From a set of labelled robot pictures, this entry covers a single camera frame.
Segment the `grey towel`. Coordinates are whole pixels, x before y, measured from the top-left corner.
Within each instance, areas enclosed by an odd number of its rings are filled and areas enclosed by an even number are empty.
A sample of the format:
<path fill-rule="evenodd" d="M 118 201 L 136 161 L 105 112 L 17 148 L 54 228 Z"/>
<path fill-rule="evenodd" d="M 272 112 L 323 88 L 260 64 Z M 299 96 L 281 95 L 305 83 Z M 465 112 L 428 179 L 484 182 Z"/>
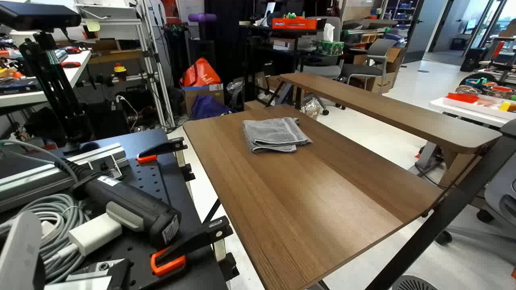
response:
<path fill-rule="evenodd" d="M 246 119 L 244 133 L 254 153 L 296 153 L 299 146 L 312 141 L 312 138 L 301 129 L 297 117 L 273 117 L 262 121 Z"/>

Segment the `orange bag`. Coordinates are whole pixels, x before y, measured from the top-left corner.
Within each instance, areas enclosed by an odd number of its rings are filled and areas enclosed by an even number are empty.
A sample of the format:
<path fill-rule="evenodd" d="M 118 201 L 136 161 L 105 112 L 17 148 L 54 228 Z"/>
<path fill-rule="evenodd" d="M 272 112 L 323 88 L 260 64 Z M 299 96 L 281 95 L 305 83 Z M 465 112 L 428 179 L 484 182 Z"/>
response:
<path fill-rule="evenodd" d="M 193 66 L 186 69 L 186 72 L 181 77 L 181 83 L 184 87 L 205 87 L 220 82 L 222 77 L 207 58 L 199 58 Z"/>

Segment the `black orange clamp far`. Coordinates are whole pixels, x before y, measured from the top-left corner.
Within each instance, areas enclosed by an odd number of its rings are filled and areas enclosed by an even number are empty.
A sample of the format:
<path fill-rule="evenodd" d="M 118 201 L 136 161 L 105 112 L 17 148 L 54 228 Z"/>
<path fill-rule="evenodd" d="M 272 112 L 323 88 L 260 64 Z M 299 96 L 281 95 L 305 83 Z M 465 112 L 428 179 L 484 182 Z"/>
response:
<path fill-rule="evenodd" d="M 151 162 L 155 162 L 160 154 L 175 153 L 175 151 L 181 151 L 181 150 L 186 150 L 186 148 L 188 148 L 188 145 L 184 143 L 183 137 L 172 138 L 172 140 L 167 140 L 165 143 L 160 143 L 160 145 L 155 145 L 155 146 L 152 146 L 152 148 L 149 148 L 146 151 L 141 151 L 136 156 L 136 161 L 139 164 L 151 164 Z"/>

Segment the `black orange clamp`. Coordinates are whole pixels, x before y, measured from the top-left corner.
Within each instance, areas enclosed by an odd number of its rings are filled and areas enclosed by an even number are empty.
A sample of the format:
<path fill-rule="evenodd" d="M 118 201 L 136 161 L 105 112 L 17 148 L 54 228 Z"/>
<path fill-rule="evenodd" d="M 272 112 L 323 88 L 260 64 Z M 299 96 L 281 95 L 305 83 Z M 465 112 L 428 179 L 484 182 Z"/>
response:
<path fill-rule="evenodd" d="M 233 233 L 226 216 L 202 224 L 189 235 L 181 237 L 173 245 L 155 251 L 151 256 L 151 269 L 157 277 L 173 274 L 188 262 L 188 254 L 223 240 Z"/>
<path fill-rule="evenodd" d="M 184 143 L 183 137 L 172 138 L 172 140 L 167 140 L 165 143 L 160 143 L 160 145 L 155 145 L 155 146 L 152 146 L 152 148 L 149 148 L 146 151 L 141 151 L 136 156 L 136 161 L 139 164 L 151 164 L 151 162 L 155 162 L 160 154 L 175 153 L 175 151 L 181 151 L 181 150 L 186 150 L 186 148 L 188 148 L 188 145 Z"/>

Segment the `orange red bin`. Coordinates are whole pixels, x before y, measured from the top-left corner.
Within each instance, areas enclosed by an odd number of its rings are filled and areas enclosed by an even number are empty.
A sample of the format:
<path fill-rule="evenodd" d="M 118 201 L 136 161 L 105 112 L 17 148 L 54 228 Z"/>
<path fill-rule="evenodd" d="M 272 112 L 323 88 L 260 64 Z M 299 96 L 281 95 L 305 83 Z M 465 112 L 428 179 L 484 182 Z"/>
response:
<path fill-rule="evenodd" d="M 315 30 L 318 21 L 312 17 L 275 17 L 272 27 L 276 30 Z"/>

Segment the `black perforated mounting board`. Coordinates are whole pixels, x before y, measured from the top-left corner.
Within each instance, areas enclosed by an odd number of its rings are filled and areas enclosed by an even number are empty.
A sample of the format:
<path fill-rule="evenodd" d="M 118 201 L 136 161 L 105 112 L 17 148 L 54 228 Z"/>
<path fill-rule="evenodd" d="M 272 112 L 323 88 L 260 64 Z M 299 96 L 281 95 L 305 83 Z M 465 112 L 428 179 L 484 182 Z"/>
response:
<path fill-rule="evenodd" d="M 114 179 L 101 169 L 70 161 L 80 177 L 72 188 L 76 198 L 88 198 L 107 209 L 107 214 L 143 237 L 155 251 L 149 257 L 154 275 L 141 290 L 228 290 L 223 269 L 212 245 L 233 233 L 230 220 L 184 224 L 184 211 L 168 198 Z"/>

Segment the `black orange clamp near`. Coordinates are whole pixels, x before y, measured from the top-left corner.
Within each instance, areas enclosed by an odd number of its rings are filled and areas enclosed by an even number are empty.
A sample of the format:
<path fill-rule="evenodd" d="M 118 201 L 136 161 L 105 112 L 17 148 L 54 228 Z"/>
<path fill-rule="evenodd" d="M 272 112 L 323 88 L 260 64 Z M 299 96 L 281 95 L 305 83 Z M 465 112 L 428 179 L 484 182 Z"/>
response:
<path fill-rule="evenodd" d="M 226 216 L 202 224 L 189 235 L 181 237 L 173 245 L 155 251 L 151 256 L 151 269 L 157 277 L 173 274 L 188 262 L 188 254 L 223 240 L 233 233 Z"/>

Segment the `white power adapter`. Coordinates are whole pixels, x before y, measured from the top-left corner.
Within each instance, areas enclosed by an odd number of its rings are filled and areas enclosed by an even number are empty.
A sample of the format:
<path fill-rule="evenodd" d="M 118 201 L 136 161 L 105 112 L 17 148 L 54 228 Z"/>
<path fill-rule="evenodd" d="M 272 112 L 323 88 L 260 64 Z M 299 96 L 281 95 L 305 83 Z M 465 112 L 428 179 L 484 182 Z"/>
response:
<path fill-rule="evenodd" d="M 94 253 L 123 233 L 123 225 L 107 212 L 70 230 L 70 240 L 83 256 Z"/>

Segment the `white side table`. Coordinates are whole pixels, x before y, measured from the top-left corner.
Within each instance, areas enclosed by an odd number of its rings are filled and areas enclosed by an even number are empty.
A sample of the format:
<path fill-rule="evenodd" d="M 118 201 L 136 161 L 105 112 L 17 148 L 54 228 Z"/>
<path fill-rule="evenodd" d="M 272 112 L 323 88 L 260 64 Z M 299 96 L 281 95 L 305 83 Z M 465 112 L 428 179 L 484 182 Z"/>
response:
<path fill-rule="evenodd" d="M 502 127 L 516 117 L 513 100 L 451 92 L 447 96 L 433 100 L 431 104 L 446 114 L 480 124 Z"/>

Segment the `grey office chair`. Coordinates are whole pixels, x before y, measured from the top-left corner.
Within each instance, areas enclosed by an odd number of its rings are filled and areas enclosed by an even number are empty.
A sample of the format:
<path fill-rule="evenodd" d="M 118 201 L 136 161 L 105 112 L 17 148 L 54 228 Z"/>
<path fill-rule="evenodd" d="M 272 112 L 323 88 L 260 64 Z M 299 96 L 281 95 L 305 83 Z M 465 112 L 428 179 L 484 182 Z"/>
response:
<path fill-rule="evenodd" d="M 516 156 L 512 156 L 484 187 L 486 206 L 475 227 L 451 225 L 436 241 L 460 240 L 486 249 L 516 267 Z"/>

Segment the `silver aluminium rail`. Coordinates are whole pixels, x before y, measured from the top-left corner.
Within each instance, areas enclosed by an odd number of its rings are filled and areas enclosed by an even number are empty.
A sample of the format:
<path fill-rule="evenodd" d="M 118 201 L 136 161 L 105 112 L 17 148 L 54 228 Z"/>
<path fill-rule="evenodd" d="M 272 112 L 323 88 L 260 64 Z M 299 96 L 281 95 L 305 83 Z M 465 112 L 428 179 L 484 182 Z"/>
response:
<path fill-rule="evenodd" d="M 102 170 L 112 177 L 122 177 L 122 169 L 130 164 L 122 143 L 105 145 L 76 156 L 70 156 L 78 166 Z M 23 206 L 43 195 L 65 190 L 73 177 L 54 162 L 38 164 L 30 169 L 9 166 L 9 174 L 0 179 L 0 211 Z"/>

